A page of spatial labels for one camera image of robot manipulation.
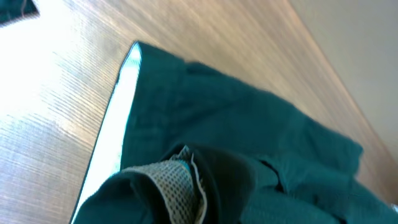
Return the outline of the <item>black shorts with white trim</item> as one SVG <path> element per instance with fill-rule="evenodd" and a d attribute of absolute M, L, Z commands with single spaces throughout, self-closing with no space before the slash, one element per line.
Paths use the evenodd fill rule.
<path fill-rule="evenodd" d="M 362 147 L 293 104 L 136 41 L 72 223 L 396 223 Z"/>

